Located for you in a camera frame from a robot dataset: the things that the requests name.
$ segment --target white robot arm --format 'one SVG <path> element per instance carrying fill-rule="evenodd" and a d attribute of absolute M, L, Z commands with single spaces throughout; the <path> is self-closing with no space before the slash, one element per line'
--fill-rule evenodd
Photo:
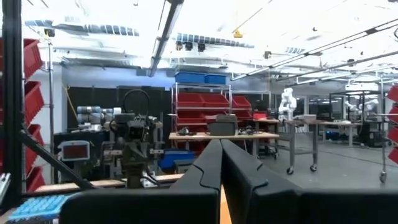
<path fill-rule="evenodd" d="M 285 119 L 283 113 L 287 112 L 288 119 L 293 118 L 293 112 L 297 107 L 297 100 L 293 97 L 293 89 L 286 88 L 282 93 L 282 101 L 279 105 L 279 119 Z"/>

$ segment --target ceiling duct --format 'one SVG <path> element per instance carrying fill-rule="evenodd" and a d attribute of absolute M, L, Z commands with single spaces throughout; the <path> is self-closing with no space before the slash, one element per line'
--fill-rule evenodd
<path fill-rule="evenodd" d="M 46 27 L 51 29 L 60 29 L 70 34 L 111 34 L 111 35 L 125 35 L 131 37 L 139 37 L 139 33 L 135 28 L 118 26 L 112 24 L 56 24 L 52 20 L 29 20 L 25 21 L 26 26 Z"/>

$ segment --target wooden desk edge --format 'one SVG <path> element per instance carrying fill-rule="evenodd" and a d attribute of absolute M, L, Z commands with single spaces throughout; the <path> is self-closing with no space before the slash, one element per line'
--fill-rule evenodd
<path fill-rule="evenodd" d="M 182 174 L 172 174 L 172 175 L 160 175 L 157 176 L 157 180 L 173 180 L 173 179 L 178 179 L 182 176 Z M 106 186 L 112 186 L 112 185 L 118 185 L 118 184 L 123 184 L 120 180 L 96 180 L 96 181 L 91 181 L 90 183 L 93 184 L 96 187 L 106 187 Z M 79 187 L 76 184 L 73 183 L 68 183 L 68 184 L 52 184 L 52 185 L 43 185 L 36 189 L 36 192 L 51 192 L 51 191 L 56 191 L 56 190 L 72 190 L 72 189 L 78 189 Z"/>

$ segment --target wire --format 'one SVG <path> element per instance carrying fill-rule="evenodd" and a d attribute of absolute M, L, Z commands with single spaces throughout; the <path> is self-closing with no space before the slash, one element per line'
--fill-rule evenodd
<path fill-rule="evenodd" d="M 146 100 L 147 100 L 147 108 L 146 108 L 146 114 L 145 114 L 145 116 L 148 117 L 148 114 L 149 114 L 149 102 L 150 102 L 150 98 L 149 98 L 148 93 L 146 93 L 144 90 L 130 90 L 130 91 L 128 91 L 128 92 L 124 95 L 123 102 L 122 102 L 122 109 L 124 110 L 125 113 L 127 113 L 127 109 L 126 109 L 126 99 L 127 99 L 127 97 L 128 97 L 130 94 L 135 93 L 135 92 L 140 92 L 140 93 L 144 94 L 144 96 L 145 96 L 145 98 L 146 98 Z"/>

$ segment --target ceiling pipe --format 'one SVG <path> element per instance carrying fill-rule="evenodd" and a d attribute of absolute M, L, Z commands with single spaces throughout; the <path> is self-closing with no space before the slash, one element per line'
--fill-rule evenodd
<path fill-rule="evenodd" d="M 45 27 L 49 29 L 59 29 L 70 34 L 111 34 L 124 35 L 130 37 L 139 37 L 139 32 L 133 27 L 118 26 L 112 24 L 82 24 L 82 25 L 68 25 L 57 24 L 54 25 L 53 20 L 29 20 L 25 21 L 25 26 L 31 27 Z"/>
<path fill-rule="evenodd" d="M 177 21 L 178 15 L 180 14 L 181 7 L 184 0 L 166 0 L 170 3 L 170 11 L 166 18 L 166 23 L 163 28 L 163 33 L 160 38 L 157 39 L 157 47 L 154 50 L 154 55 L 150 60 L 150 72 L 149 77 L 153 77 L 157 70 L 157 66 L 160 62 L 164 49 L 166 48 L 167 41 L 169 40 L 170 34 L 173 31 L 175 21 Z"/>
<path fill-rule="evenodd" d="M 358 63 L 363 63 L 363 62 L 368 62 L 370 60 L 375 60 L 375 59 L 379 59 L 379 58 L 389 57 L 389 56 L 393 56 L 393 55 L 397 55 L 397 54 L 398 54 L 398 51 L 390 52 L 390 53 L 386 53 L 386 54 L 382 54 L 382 55 L 378 55 L 378 56 L 374 56 L 374 57 L 369 57 L 369 58 L 365 58 L 365 59 L 362 59 L 362 60 L 358 60 L 356 62 L 344 63 L 344 64 L 336 65 L 336 66 L 333 66 L 333 67 L 330 67 L 330 68 L 319 69 L 317 71 L 307 72 L 307 73 L 303 73 L 303 74 L 300 74 L 300 75 L 294 75 L 292 77 L 298 78 L 298 77 L 302 77 L 304 75 L 309 75 L 309 74 L 314 74 L 314 73 L 319 73 L 319 72 L 325 72 L 327 70 L 332 70 L 332 69 L 335 69 L 335 68 L 350 66 L 350 65 L 354 65 L 354 64 L 358 64 Z M 333 78 L 347 77 L 347 76 L 350 76 L 350 75 L 359 75 L 359 74 L 364 74 L 364 73 L 368 73 L 368 72 L 375 72 L 375 71 L 378 71 L 378 70 L 383 70 L 383 69 L 392 68 L 392 67 L 396 67 L 396 66 L 397 66 L 396 64 L 395 65 L 387 65 L 387 66 L 382 66 L 382 67 L 379 67 L 379 68 L 370 68 L 370 69 L 366 69 L 366 70 L 362 70 L 362 71 L 358 71 L 358 72 L 350 72 L 350 73 L 347 73 L 347 74 L 334 75 L 334 76 L 321 77 L 321 78 L 314 78 L 314 79 L 311 79 L 311 80 L 305 80 L 305 81 L 300 82 L 300 83 L 287 85 L 286 87 L 303 85 L 303 84 L 313 83 L 313 82 L 322 81 L 322 80 L 331 80 Z"/>
<path fill-rule="evenodd" d="M 308 57 L 308 56 L 311 56 L 311 55 L 319 55 L 319 53 L 321 53 L 322 51 L 325 51 L 325 50 L 328 50 L 328 49 L 332 49 L 333 47 L 338 47 L 338 46 L 341 46 L 343 44 L 347 44 L 349 42 L 352 42 L 354 40 L 358 40 L 358 39 L 361 39 L 363 37 L 367 37 L 369 35 L 378 33 L 380 31 L 384 31 L 384 30 L 390 29 L 392 27 L 398 26 L 398 24 L 389 25 L 390 23 L 397 22 L 397 21 L 398 21 L 398 19 L 394 19 L 394 20 L 391 20 L 389 22 L 385 22 L 385 23 L 383 23 L 381 25 L 378 25 L 376 27 L 373 27 L 373 28 L 364 30 L 362 32 L 359 32 L 357 34 L 353 34 L 353 35 L 350 35 L 350 36 L 345 37 L 343 39 L 334 41 L 334 42 L 332 42 L 330 44 L 326 44 L 324 46 L 315 48 L 313 50 L 306 51 L 306 52 L 304 52 L 302 54 L 298 54 L 298 55 L 296 55 L 294 57 L 282 60 L 282 61 L 277 62 L 277 63 L 273 63 L 272 65 L 268 65 L 265 68 L 261 68 L 259 70 L 255 70 L 255 71 L 249 72 L 247 74 L 239 75 L 239 76 L 235 77 L 231 81 L 239 80 L 241 78 L 244 78 L 244 77 L 247 77 L 247 76 L 250 76 L 250 75 L 255 75 L 255 74 L 258 74 L 258 73 L 261 73 L 261 72 L 265 72 L 265 71 L 270 70 L 272 68 L 277 68 L 277 67 L 280 67 L 282 65 L 285 65 L 285 64 L 288 64 L 288 63 L 291 63 L 291 62 L 295 62 L 297 60 L 300 60 L 302 58 L 305 58 L 305 57 Z M 282 79 L 276 80 L 276 81 L 278 82 L 278 81 L 287 80 L 287 79 L 290 79 L 290 78 L 295 78 L 295 77 L 282 78 Z"/>

